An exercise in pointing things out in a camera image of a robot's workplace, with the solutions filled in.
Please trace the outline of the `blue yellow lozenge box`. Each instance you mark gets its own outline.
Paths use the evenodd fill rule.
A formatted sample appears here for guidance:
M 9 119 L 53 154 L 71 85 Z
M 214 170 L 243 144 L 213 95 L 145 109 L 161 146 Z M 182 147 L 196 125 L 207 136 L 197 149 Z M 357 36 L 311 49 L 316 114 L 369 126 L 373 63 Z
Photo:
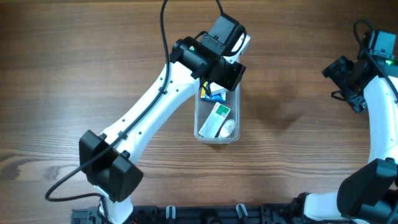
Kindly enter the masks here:
M 226 92 L 217 95 L 211 95 L 210 93 L 210 83 L 205 82 L 200 90 L 200 99 L 202 101 L 212 102 L 212 103 L 224 103 L 226 101 Z

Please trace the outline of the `white green slim box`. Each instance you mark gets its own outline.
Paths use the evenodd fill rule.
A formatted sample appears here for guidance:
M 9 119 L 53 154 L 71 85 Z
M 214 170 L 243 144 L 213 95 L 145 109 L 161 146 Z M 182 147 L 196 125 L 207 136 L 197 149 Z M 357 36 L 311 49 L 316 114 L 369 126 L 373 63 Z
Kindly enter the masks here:
M 216 103 L 203 126 L 200 128 L 198 132 L 199 135 L 204 138 L 215 138 L 230 111 L 231 109 L 227 106 Z

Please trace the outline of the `white blue medicine box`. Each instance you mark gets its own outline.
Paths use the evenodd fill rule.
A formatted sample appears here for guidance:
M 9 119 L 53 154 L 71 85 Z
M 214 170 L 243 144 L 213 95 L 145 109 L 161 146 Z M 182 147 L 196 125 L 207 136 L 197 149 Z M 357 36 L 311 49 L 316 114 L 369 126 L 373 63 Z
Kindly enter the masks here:
M 216 84 L 215 82 L 210 83 L 209 87 L 210 87 L 211 95 L 222 94 L 222 93 L 228 91 L 226 88 Z

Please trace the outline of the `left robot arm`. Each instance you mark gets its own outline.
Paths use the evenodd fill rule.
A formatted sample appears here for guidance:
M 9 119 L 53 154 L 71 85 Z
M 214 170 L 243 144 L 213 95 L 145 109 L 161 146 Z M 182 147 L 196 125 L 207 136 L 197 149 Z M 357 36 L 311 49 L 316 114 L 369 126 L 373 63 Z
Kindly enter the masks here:
M 106 223 L 125 223 L 131 194 L 143 178 L 136 166 L 154 134 L 205 83 L 235 91 L 246 67 L 237 59 L 249 37 L 243 25 L 222 13 L 209 31 L 176 41 L 155 83 L 119 120 L 79 140 L 82 171 L 99 192 Z

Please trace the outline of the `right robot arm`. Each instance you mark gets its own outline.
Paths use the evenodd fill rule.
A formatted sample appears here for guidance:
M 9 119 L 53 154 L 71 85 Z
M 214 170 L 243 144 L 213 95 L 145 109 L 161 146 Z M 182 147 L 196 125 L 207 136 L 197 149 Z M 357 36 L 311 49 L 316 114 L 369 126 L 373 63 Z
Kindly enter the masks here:
M 397 223 L 397 36 L 370 28 L 359 44 L 357 61 L 340 57 L 322 71 L 338 90 L 331 97 L 369 114 L 368 163 L 336 192 L 302 193 L 287 207 L 290 222 Z

